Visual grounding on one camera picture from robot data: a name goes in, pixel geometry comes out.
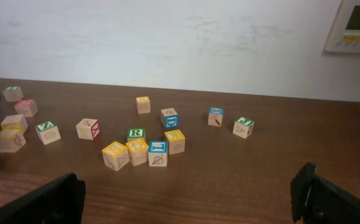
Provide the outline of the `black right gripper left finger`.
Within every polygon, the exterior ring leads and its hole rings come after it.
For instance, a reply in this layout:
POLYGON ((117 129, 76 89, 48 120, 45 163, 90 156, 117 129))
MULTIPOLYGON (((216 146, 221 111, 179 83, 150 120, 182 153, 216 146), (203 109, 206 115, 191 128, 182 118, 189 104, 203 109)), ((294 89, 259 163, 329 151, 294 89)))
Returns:
POLYGON ((85 182, 67 173, 0 207, 0 223, 81 223, 85 182))

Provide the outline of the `green R block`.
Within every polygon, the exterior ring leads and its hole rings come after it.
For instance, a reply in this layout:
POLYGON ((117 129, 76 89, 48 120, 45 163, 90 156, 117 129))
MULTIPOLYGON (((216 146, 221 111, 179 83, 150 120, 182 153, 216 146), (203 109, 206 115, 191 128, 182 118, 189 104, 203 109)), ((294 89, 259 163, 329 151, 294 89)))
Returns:
POLYGON ((133 128, 128 130, 127 141, 130 142, 135 139, 143 139, 146 140, 146 132, 144 128, 133 128))

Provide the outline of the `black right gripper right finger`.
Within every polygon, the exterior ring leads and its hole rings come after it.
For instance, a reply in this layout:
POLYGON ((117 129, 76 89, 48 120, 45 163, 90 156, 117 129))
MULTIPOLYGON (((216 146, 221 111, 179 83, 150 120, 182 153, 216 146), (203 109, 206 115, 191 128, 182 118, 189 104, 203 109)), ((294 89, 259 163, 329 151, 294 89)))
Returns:
POLYGON ((290 184, 291 217, 303 223, 360 223, 360 199, 315 174, 306 163, 290 184))

